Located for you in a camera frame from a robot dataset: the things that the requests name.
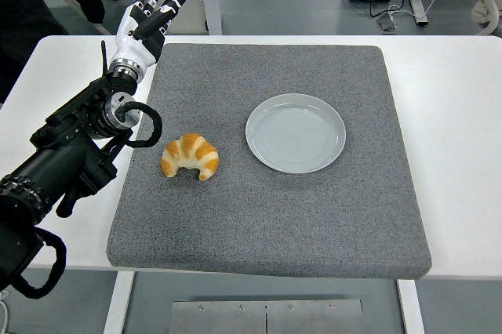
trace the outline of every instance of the floor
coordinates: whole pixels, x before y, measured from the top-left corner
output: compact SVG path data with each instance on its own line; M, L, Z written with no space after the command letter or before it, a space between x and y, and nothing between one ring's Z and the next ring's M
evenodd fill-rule
M431 1L423 0L424 7ZM407 13L396 13L397 34L476 34L482 28L471 21L470 11L477 1L435 0L427 13L429 24L425 27L415 25ZM124 8L131 2L104 0L104 26L112 34L116 32ZM391 0L390 4L394 3L400 4L401 0ZM70 34L99 34L63 1L47 0L47 4ZM373 11L377 13L388 6L376 4ZM386 34L376 19L369 16L368 4L355 4L348 0L221 0L221 9L224 34ZM407 0L403 9L411 10ZM27 277L42 283L44 273L43 270L29 270ZM38 334L100 332L114 281L115 273L68 270L56 291L47 299L37 301L26 300L8 288L11 292L5 299L11 313L8 330L11 333ZM138 275L125 332L166 332L169 327L169 301L180 297L197 299L211 293L216 296L218 293L213 290L218 286L234 288L234 298L249 298L253 294L253 298L257 299L264 296L314 297L333 291L338 291L338 295L343 297L348 296L350 283L354 283L351 287L353 294L362 296L362 291L366 291L366 299L373 302L369 310L373 309L376 320L370 332L403 332L396 306L397 292L395 286L389 286L387 281L375 281L368 285L365 281L332 281L329 288L333 290L326 292L326 285L320 281L272 281L243 276L208 276L202 280L187 274L162 273ZM423 280L417 282L417 293L427 334L500 333L502 283L498 281Z

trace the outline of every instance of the white plate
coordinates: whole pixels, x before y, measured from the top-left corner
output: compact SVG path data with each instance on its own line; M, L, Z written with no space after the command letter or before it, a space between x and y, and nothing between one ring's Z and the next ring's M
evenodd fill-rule
M281 172L309 173L332 163L345 145L345 124L326 102L287 93L265 100L246 124L249 148Z

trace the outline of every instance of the person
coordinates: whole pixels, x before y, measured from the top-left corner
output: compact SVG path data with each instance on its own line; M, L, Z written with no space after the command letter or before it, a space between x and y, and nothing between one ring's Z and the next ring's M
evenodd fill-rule
M44 0L0 0L0 105L37 43L52 34L68 33Z

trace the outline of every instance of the black robotic arm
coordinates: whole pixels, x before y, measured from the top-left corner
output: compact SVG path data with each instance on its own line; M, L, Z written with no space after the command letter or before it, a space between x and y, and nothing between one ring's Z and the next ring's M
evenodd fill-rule
M148 67L160 57L164 34L186 0L135 0L118 28L117 53L103 76L51 114L30 141L36 152L0 180L0 289L12 285L26 297L47 295L66 264L66 248L55 234L36 227L63 198L56 214L71 215L75 202L96 194L117 176L113 161L120 150L151 147L158 142L162 120L158 113L133 99ZM131 128L140 112L152 118L148 140L131 141ZM93 140L108 139L99 148ZM21 276L45 242L56 250L56 262L41 288Z

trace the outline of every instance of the white desk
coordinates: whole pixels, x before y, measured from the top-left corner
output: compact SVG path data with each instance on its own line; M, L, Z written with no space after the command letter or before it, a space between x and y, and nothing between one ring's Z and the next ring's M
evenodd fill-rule
M100 40L42 40L0 110L0 175L11 173L35 149L31 134L45 118L101 72ZM345 44L381 47L402 127L417 199L431 249L426 278L502 279L502 40L475 36L171 36L169 42ZM135 98L147 99L153 68ZM132 154L115 161L118 177L74 214L51 212L40 227L62 237L67 266L111 269L108 232ZM44 249L33 267L49 267Z

